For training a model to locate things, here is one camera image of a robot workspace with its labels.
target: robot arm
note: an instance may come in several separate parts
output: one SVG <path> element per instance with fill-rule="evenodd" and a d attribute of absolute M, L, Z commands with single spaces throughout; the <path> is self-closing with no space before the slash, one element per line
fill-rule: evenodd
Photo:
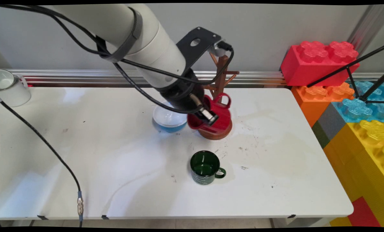
<path fill-rule="evenodd" d="M 195 39 L 194 31 L 175 44 L 145 4 L 55 5 L 54 7 L 59 13 L 114 45 L 120 52 L 124 50 L 124 57 L 120 59 L 124 58 L 197 80 L 190 66 L 196 61 L 194 59 L 200 57 L 207 48 L 198 51 L 190 45 Z M 139 24 L 140 30 L 136 34 L 136 25 Z M 224 49 L 216 46 L 217 42 L 222 40 L 220 36 L 199 27 L 195 28 L 195 33 L 197 31 L 201 34 L 210 34 L 213 43 L 210 44 L 209 49 L 212 53 L 217 56 L 225 54 Z M 198 118 L 208 125 L 212 125 L 217 120 L 217 115 L 202 105 L 204 96 L 202 85 L 138 67 L 137 69 L 174 108 L 193 110 L 200 104 L 200 110 L 195 113 Z"/>

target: white bowl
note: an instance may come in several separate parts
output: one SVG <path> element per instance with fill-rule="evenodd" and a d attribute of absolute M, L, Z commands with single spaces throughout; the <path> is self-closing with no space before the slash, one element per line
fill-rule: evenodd
<path fill-rule="evenodd" d="M 166 106 L 172 107 L 172 105 L 165 101 Z M 166 110 L 160 106 L 156 106 L 153 111 L 153 120 L 160 125 L 167 132 L 175 132 L 182 129 L 187 121 L 187 114 L 176 113 L 170 110 Z"/>

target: mug handle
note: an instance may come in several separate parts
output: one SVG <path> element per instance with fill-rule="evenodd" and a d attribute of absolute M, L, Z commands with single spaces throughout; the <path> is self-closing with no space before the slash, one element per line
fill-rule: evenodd
<path fill-rule="evenodd" d="M 224 92 L 220 93 L 220 94 L 214 99 L 214 102 L 218 102 L 219 98 L 222 97 L 222 96 L 228 97 L 228 103 L 226 104 L 225 107 L 222 107 L 222 108 L 229 109 L 229 107 L 231 107 L 231 97 L 229 97 L 229 95 L 228 95 L 228 94 L 225 94 Z"/>
<path fill-rule="evenodd" d="M 223 174 L 222 174 L 222 175 L 217 175 L 217 174 L 215 174 L 215 178 L 222 179 L 222 178 L 224 178 L 224 177 L 226 176 L 226 171 L 225 171 L 225 169 L 223 169 L 223 168 L 219 168 L 218 171 L 219 171 L 219 172 L 222 172 Z"/>
<path fill-rule="evenodd" d="M 21 80 L 22 80 L 22 83 L 23 83 L 23 86 L 28 89 L 29 86 L 27 85 L 27 81 L 26 81 L 26 78 L 24 78 L 24 76 L 22 75 L 17 75 Z"/>

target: gray wall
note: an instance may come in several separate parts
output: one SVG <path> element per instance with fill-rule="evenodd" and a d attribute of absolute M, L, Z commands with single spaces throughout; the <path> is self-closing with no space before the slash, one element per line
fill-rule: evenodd
<path fill-rule="evenodd" d="M 278 71 L 286 51 L 302 41 L 345 41 L 367 5 L 150 3 L 173 41 L 202 26 L 235 49 L 230 69 Z M 67 24 L 90 48 L 86 35 Z M 0 67 L 13 69 L 109 69 L 114 66 L 77 46 L 53 19 L 0 8 Z M 194 70 L 214 70 L 209 55 Z"/>
<path fill-rule="evenodd" d="M 369 44 L 363 55 L 372 52 L 373 50 L 384 45 L 384 25 Z M 360 62 L 360 67 L 356 72 L 384 72 L 384 50 Z"/>

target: white mug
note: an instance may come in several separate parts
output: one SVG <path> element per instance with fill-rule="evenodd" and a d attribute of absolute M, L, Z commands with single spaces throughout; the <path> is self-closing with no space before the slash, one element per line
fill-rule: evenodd
<path fill-rule="evenodd" d="M 15 76 L 7 70 L 0 69 L 0 98 L 8 106 L 21 106 L 28 102 L 30 97 L 31 94 L 23 76 Z"/>

